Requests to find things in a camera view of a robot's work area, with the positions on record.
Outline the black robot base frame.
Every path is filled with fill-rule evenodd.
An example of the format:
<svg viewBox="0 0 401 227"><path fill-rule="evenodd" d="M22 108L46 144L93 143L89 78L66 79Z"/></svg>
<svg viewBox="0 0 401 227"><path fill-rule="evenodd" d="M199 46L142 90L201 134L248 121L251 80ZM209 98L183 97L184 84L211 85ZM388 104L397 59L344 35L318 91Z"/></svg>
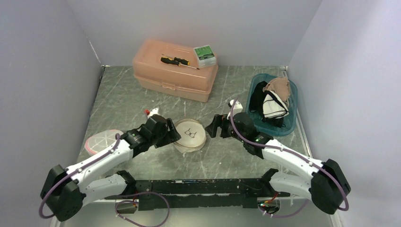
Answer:
<svg viewBox="0 0 401 227"><path fill-rule="evenodd" d="M120 195L108 200L130 199L139 210L199 207L257 208L267 201L273 204L289 193L276 192L259 178L136 180Z"/></svg>

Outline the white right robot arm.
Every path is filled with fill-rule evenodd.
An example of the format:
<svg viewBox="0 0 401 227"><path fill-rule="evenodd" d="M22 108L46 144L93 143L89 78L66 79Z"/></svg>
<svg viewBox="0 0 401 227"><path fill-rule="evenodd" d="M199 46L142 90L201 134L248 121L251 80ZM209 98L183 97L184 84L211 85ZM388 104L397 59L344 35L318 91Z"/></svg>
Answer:
<svg viewBox="0 0 401 227"><path fill-rule="evenodd" d="M251 155L273 161L292 172L286 174L269 169L259 179L264 195L272 196L277 192L294 194L311 201L327 214L349 210L347 195L351 188L336 161L321 161L288 148L272 136L258 131L244 112L234 116L216 114L205 131L214 138L218 129L221 129L221 138L235 138Z"/></svg>

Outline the clear round lidded container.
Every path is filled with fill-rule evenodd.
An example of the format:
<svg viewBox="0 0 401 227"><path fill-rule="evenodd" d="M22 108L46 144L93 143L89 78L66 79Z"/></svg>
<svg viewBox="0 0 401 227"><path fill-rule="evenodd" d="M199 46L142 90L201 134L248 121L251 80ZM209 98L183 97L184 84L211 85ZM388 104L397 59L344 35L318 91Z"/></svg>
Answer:
<svg viewBox="0 0 401 227"><path fill-rule="evenodd" d="M86 140L84 149L90 156L93 156L108 147L112 147L116 142L116 134L122 135L123 132L117 129L112 129L94 134Z"/></svg>

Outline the black white bra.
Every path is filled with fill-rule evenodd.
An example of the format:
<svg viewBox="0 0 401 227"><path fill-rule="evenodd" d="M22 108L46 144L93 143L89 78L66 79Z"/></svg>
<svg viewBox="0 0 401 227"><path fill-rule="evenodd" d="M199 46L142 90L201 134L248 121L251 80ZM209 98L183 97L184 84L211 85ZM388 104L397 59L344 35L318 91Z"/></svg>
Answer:
<svg viewBox="0 0 401 227"><path fill-rule="evenodd" d="M280 119L289 115L289 110L279 96L266 90L265 99L262 103L262 113L264 118L268 119Z"/></svg>

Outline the white mesh laundry bag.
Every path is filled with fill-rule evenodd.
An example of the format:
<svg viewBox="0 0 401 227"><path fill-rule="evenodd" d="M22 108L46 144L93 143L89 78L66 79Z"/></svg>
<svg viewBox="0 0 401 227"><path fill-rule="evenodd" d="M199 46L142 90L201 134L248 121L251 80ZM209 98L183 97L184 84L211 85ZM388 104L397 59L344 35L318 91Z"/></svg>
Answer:
<svg viewBox="0 0 401 227"><path fill-rule="evenodd" d="M206 131L202 124L194 119L182 119L175 128L181 139L174 142L174 147L182 154L200 151L206 143Z"/></svg>

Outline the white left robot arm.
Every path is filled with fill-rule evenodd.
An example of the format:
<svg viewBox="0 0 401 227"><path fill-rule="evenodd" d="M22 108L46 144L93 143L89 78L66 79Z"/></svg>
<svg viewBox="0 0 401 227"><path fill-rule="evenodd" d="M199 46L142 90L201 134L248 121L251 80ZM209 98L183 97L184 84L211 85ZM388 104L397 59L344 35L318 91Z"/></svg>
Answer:
<svg viewBox="0 0 401 227"><path fill-rule="evenodd" d="M181 139L170 118L153 115L140 127L115 135L116 141L90 158L63 168L53 167L45 180L40 197L39 216L65 221L84 206L110 196L134 197L137 182L125 170L100 179L113 167L146 152Z"/></svg>

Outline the beige pink bra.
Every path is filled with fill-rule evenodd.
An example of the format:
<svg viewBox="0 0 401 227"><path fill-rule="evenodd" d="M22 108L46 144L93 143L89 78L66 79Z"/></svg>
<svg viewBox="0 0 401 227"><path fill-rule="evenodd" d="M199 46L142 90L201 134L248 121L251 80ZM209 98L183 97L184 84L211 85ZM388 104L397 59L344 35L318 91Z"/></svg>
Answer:
<svg viewBox="0 0 401 227"><path fill-rule="evenodd" d="M283 102L288 101L291 95L290 81L285 77L272 79L262 90L274 92Z"/></svg>

